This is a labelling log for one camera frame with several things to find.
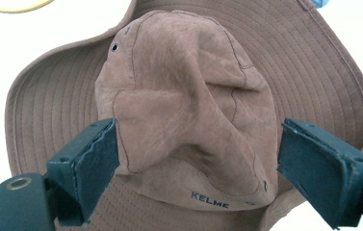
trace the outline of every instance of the brown hat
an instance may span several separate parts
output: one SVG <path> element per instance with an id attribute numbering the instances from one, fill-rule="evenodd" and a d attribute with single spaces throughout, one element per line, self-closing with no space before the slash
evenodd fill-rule
<path id="1" fill-rule="evenodd" d="M 276 171 L 280 122 L 363 150 L 363 75 L 307 0 L 134 0 L 115 28 L 16 78 L 13 174 L 44 173 L 106 117 L 120 167 L 90 230 L 269 230 L 304 201 Z"/>

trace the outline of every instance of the metal eyelet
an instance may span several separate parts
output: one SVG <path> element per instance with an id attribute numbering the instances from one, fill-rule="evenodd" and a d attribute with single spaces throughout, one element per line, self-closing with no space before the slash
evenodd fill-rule
<path id="1" fill-rule="evenodd" d="M 117 43 L 115 43 L 115 44 L 113 44 L 113 46 L 112 46 L 112 52 L 115 52 L 115 51 L 117 51 L 118 50 L 118 44 Z"/>
<path id="2" fill-rule="evenodd" d="M 13 179 L 10 183 L 8 183 L 7 190 L 16 191 L 16 190 L 22 189 L 25 186 L 31 184 L 31 182 L 32 182 L 31 177 L 16 178 L 16 179 Z"/>

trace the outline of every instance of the eyelet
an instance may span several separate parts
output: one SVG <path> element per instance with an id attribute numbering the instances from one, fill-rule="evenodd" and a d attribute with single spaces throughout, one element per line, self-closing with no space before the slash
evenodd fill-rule
<path id="1" fill-rule="evenodd" d="M 115 51 L 117 51 L 118 50 L 118 44 L 117 43 L 115 43 L 115 44 L 113 44 L 113 46 L 112 46 L 112 51 L 113 52 L 115 52 Z"/>

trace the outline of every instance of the blue object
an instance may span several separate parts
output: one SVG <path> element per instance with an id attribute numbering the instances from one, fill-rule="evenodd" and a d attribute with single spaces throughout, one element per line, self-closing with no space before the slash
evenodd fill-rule
<path id="1" fill-rule="evenodd" d="M 322 8 L 323 6 L 327 5 L 329 0 L 311 0 L 316 8 Z"/>

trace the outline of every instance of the hat brim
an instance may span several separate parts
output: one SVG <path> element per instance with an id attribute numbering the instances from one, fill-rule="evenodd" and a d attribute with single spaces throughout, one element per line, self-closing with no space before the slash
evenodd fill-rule
<path id="1" fill-rule="evenodd" d="M 363 150 L 363 75 L 309 1 L 132 1 L 107 33 L 54 49 L 16 78 L 6 104 L 13 174 L 46 171 L 45 163 L 98 120 L 94 82 L 116 32 L 154 10 L 211 15 L 244 47 L 272 90 L 276 114 L 318 124 Z M 91 217 L 99 230 L 268 230 L 303 198 L 283 178 L 268 208 L 199 212 L 131 192 L 117 179 Z"/>

